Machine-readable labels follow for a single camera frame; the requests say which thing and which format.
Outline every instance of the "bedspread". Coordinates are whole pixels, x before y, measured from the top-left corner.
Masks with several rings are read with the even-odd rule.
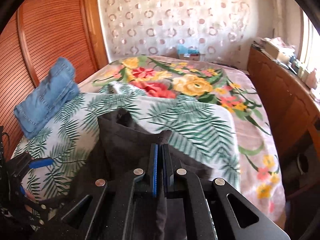
[[[244,73],[206,62],[140,56],[110,63],[79,87],[97,92],[108,90],[113,81],[134,85],[151,97],[184,98],[227,109],[236,128],[241,193],[271,220],[280,217],[285,197],[276,147],[267,114]]]
[[[182,160],[183,167],[203,178],[224,178],[240,190],[235,127],[226,109],[183,97],[147,97],[144,90],[121,82],[111,82],[99,93],[79,94],[34,138],[22,138],[13,156],[27,151],[34,158],[54,160],[53,165],[31,169],[22,186],[38,200],[66,194],[98,141],[97,116],[118,108],[129,111],[150,133],[171,130],[170,151]]]

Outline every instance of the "folded denim jeans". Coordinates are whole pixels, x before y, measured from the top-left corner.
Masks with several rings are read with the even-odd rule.
[[[32,139],[54,117],[61,107],[79,94],[74,82],[75,69],[59,57],[37,88],[15,106],[13,112],[28,139]]]

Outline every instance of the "blue gripper pad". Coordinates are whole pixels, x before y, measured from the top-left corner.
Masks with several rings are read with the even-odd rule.
[[[158,162],[158,145],[155,145],[155,154],[153,160],[153,187],[152,187],[152,196],[157,196],[157,162]]]
[[[51,159],[50,157],[48,158],[39,158],[39,159],[35,159],[33,160],[30,164],[29,164],[29,168],[30,169],[36,169],[36,168],[40,168],[40,167],[44,167],[44,166],[49,166],[53,164],[53,159]]]

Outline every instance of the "wooden louvered door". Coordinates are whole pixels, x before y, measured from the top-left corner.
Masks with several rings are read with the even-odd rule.
[[[87,27],[84,0],[25,0],[0,35],[0,125],[9,159],[22,138],[13,109],[39,84],[58,57],[83,81],[97,64]]]
[[[10,158],[23,135],[13,109],[33,89],[20,47],[15,13],[0,35],[0,125],[10,136],[10,149],[8,138],[3,137],[6,159]]]
[[[78,83],[97,70],[80,0],[25,0],[21,9],[26,45],[39,81],[60,56],[73,64]]]

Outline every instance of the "metal screw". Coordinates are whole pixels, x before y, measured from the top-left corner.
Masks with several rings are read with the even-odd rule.
[[[221,178],[215,179],[214,182],[219,186],[223,186],[225,184],[224,179],[221,179]]]
[[[95,184],[98,187],[102,187],[103,185],[105,185],[106,181],[104,179],[97,179]]]
[[[187,171],[185,169],[177,169],[177,173],[179,175],[186,175],[187,174]]]
[[[143,169],[135,169],[133,173],[136,175],[141,175],[143,173]]]

